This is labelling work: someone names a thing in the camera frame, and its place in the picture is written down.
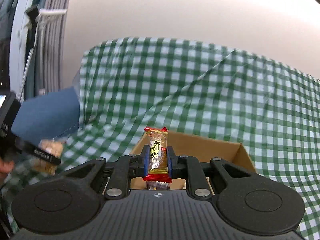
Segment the person's left hand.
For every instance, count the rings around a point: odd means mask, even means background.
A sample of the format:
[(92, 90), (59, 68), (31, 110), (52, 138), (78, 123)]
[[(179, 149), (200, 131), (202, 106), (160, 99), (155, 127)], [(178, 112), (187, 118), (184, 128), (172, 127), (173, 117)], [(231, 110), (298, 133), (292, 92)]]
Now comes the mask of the person's left hand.
[(8, 175), (13, 171), (15, 167), (15, 156), (14, 155), (6, 155), (5, 157), (1, 158), (0, 164), (0, 185), (3, 186), (5, 180), (7, 179)]

